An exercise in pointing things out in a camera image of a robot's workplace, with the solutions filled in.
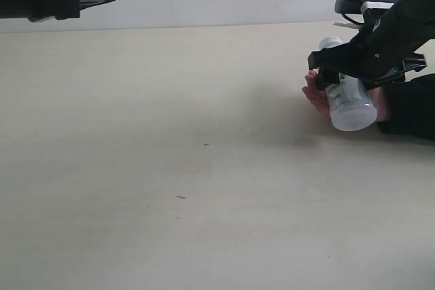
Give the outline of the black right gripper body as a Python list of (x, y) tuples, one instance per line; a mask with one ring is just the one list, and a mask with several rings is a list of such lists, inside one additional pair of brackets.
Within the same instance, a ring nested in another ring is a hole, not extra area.
[(433, 38), (434, 0), (398, 0), (354, 37), (354, 74), (381, 79)]

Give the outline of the black sleeved forearm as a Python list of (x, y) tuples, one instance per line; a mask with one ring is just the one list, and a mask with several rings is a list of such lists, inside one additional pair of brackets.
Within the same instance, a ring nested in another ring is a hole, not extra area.
[(388, 116), (377, 126), (383, 134), (434, 140), (434, 74), (384, 88)]

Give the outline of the person's open hand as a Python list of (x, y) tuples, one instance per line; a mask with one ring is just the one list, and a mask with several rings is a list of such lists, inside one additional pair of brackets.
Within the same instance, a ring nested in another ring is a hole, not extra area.
[[(327, 100), (326, 93), (323, 90), (318, 90), (316, 86), (317, 71), (310, 70), (305, 75), (306, 86), (302, 87), (302, 92), (307, 100), (314, 106), (314, 108), (330, 119), (330, 108)], [(377, 122), (386, 122), (389, 120), (389, 106), (382, 88), (374, 88), (368, 91), (368, 96), (373, 105), (377, 109)]]

